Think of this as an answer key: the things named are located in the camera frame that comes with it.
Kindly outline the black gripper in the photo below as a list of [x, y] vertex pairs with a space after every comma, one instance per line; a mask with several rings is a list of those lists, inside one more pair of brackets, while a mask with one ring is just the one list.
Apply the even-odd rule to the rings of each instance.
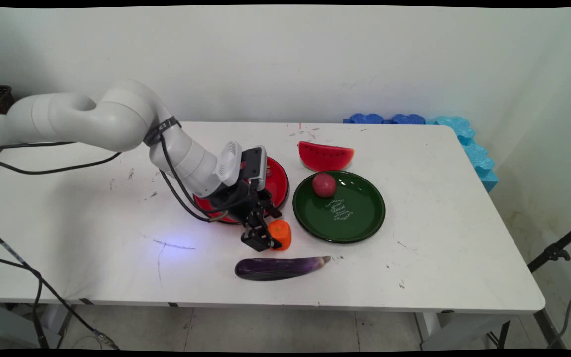
[[253, 178], [240, 180], [235, 185], [223, 187], [209, 196], [209, 215], [221, 215], [224, 212], [244, 226], [241, 242], [255, 251], [262, 252], [283, 245], [268, 231], [264, 218], [279, 218], [283, 214], [272, 202], [268, 190], [259, 190], [262, 181]]

